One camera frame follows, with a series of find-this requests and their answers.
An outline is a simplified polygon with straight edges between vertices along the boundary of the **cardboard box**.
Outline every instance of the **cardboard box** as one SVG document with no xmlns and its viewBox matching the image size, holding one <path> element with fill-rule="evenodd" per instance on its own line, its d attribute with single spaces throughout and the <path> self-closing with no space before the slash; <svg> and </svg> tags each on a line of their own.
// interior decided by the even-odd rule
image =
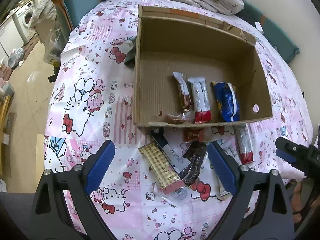
<svg viewBox="0 0 320 240">
<path fill-rule="evenodd" d="M 267 81 L 252 35 L 226 22 L 177 9 L 139 5 L 138 15 L 134 125 L 198 128 L 272 117 Z M 185 81 L 189 77 L 205 77 L 212 116 L 210 123 L 164 122 L 166 114 L 181 114 L 173 71 L 183 73 Z M 224 122 L 211 81 L 230 82 L 236 87 L 239 122 Z M 259 106 L 257 113 L 252 110 L 255 104 Z"/>
</svg>

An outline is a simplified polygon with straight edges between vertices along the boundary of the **blue gripper pad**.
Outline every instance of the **blue gripper pad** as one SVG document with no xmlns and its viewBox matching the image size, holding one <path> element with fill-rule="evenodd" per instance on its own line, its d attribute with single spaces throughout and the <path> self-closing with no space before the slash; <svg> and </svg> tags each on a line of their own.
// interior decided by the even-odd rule
<svg viewBox="0 0 320 240">
<path fill-rule="evenodd" d="M 96 154 L 99 155 L 99 157 L 88 172 L 87 184 L 84 188 L 88 195 L 98 189 L 104 175 L 106 174 L 110 166 L 110 163 L 115 156 L 115 151 L 115 144 L 109 140 L 106 140 L 97 151 Z"/>
<path fill-rule="evenodd" d="M 237 192 L 236 177 L 234 176 L 225 159 L 223 158 L 223 156 L 221 156 L 219 150 L 217 149 L 217 147 L 220 146 L 217 142 L 215 143 L 217 145 L 216 147 L 214 146 L 213 142 L 208 145 L 208 158 L 210 160 L 211 165 L 214 167 L 214 171 L 221 180 L 224 189 L 227 192 L 230 192 L 232 195 L 235 195 Z"/>
<path fill-rule="evenodd" d="M 297 161 L 297 158 L 290 155 L 289 153 L 286 153 L 282 150 L 276 149 L 276 155 L 282 159 L 284 159 L 285 161 L 287 161 L 288 163 L 295 163 Z"/>
</svg>

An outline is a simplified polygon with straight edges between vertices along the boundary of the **metal screw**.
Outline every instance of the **metal screw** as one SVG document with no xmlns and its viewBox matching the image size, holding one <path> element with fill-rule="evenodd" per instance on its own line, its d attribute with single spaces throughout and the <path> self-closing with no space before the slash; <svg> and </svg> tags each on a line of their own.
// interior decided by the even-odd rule
<svg viewBox="0 0 320 240">
<path fill-rule="evenodd" d="M 249 167 L 247 165 L 241 165 L 240 169 L 241 169 L 241 171 L 248 171 Z"/>
<path fill-rule="evenodd" d="M 277 171 L 277 170 L 272 170 L 271 173 L 272 173 L 272 175 L 275 175 L 275 176 L 279 175 L 279 171 Z"/>
<path fill-rule="evenodd" d="M 46 169 L 44 170 L 43 174 L 44 175 L 49 175 L 51 173 L 51 170 L 50 169 Z"/>
<path fill-rule="evenodd" d="M 75 165 L 75 166 L 73 167 L 73 169 L 74 169 L 75 171 L 80 171 L 80 170 L 82 169 L 82 165 L 81 165 L 81 164 L 77 164 L 77 165 Z"/>
</svg>

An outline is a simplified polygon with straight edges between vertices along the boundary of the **hello kitty print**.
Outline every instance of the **hello kitty print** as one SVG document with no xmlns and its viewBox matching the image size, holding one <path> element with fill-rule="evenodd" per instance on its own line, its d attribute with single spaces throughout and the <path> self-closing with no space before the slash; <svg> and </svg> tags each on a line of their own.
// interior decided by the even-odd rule
<svg viewBox="0 0 320 240">
<path fill-rule="evenodd" d="M 255 47 L 267 79 L 273 118 L 248 125 L 253 135 L 252 169 L 268 172 L 275 168 L 283 178 L 301 178 L 301 172 L 276 156 L 274 141 L 282 135 L 308 146 L 312 125 L 288 65 L 263 35 L 236 16 L 168 0 L 106 0 L 83 16 L 61 54 L 61 68 L 49 103 L 44 167 L 54 172 L 68 171 L 85 163 L 109 139 L 115 143 L 115 157 L 90 198 L 116 238 L 203 240 L 231 199 L 221 196 L 210 162 L 206 160 L 199 178 L 184 191 L 183 201 L 171 203 L 157 192 L 157 178 L 138 152 L 138 147 L 151 142 L 151 138 L 148 129 L 137 129 L 132 123 L 134 70 L 124 65 L 137 35 L 138 4 L 200 13 L 257 37 Z M 180 129 L 165 129 L 165 137 L 175 152 L 183 155 L 188 149 Z M 216 140 L 228 154 L 237 156 L 232 126 L 205 129 L 204 140 Z M 76 230 L 84 233 L 69 192 L 65 192 L 65 199 Z M 254 204 L 252 199 L 248 214 Z"/>
</svg>

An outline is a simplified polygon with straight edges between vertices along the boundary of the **tile floor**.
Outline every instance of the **tile floor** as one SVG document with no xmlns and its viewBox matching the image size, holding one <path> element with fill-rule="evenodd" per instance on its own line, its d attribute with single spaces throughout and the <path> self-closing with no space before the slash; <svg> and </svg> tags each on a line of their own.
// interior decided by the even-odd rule
<svg viewBox="0 0 320 240">
<path fill-rule="evenodd" d="M 53 67 L 43 62 L 43 56 L 44 45 L 38 42 L 9 79 L 15 95 L 8 111 L 9 146 L 2 145 L 2 179 L 7 183 L 8 192 L 32 193 L 36 190 L 36 137 L 44 134 L 54 87 L 54 83 L 48 82 Z"/>
</svg>

